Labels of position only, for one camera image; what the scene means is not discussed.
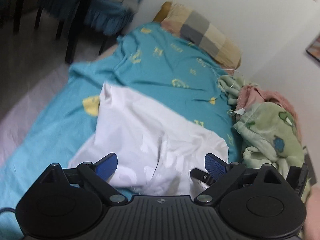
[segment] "blue gripper pad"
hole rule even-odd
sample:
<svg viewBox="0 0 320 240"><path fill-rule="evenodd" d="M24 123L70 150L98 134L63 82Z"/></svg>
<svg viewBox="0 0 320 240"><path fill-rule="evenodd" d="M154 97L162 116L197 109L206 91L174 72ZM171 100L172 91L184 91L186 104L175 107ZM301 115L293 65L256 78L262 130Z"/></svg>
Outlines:
<svg viewBox="0 0 320 240"><path fill-rule="evenodd" d="M225 163L212 153L208 153L205 156L204 166L215 181L217 181L221 176L226 174L229 170L229 164Z"/></svg>
<svg viewBox="0 0 320 240"><path fill-rule="evenodd" d="M118 158L115 153L110 153L106 157L97 161L94 166L96 166L96 174L102 178L104 181L108 180L110 176L116 171L118 167Z"/></svg>

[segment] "circular logo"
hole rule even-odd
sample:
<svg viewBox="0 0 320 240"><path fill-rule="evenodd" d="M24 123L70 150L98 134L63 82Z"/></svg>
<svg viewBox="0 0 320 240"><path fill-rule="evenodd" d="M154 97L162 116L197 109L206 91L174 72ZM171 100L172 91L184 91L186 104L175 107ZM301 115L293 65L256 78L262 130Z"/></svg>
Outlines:
<svg viewBox="0 0 320 240"><path fill-rule="evenodd" d="M165 200L164 200L163 198L159 198L159 199L157 200L157 202L160 203L160 204L162 204L162 203L165 202Z"/></svg>

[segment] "black device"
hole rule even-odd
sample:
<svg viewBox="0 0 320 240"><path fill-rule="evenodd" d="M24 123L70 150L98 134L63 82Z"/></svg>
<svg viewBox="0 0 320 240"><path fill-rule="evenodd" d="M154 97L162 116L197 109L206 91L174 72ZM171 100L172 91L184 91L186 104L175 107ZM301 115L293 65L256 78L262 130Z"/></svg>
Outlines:
<svg viewBox="0 0 320 240"><path fill-rule="evenodd" d="M306 218L300 200L306 164L292 166L285 180L271 164L247 169L207 154L208 173L190 172L210 185L194 201L190 196L128 201L106 182L116 168L114 153L75 169L49 165L16 207L24 239L298 239Z"/></svg>

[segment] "ribbed black surface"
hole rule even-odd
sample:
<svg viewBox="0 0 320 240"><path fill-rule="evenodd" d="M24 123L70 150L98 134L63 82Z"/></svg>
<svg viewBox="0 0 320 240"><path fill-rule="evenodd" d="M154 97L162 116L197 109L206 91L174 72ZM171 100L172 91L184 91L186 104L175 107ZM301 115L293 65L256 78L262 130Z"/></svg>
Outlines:
<svg viewBox="0 0 320 240"><path fill-rule="evenodd" d="M110 208L96 228L74 239L243 240L249 238L228 228L213 208L198 206L189 196L136 196L125 206Z"/></svg>

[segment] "black cable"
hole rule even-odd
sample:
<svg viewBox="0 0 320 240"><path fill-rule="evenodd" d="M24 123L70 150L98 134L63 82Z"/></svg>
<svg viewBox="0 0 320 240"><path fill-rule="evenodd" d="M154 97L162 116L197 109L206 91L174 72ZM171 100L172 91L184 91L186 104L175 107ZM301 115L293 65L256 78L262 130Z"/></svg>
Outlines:
<svg viewBox="0 0 320 240"><path fill-rule="evenodd" d="M1 208L0 209L0 215L4 212L12 212L12 213L16 213L16 210L13 208Z"/></svg>

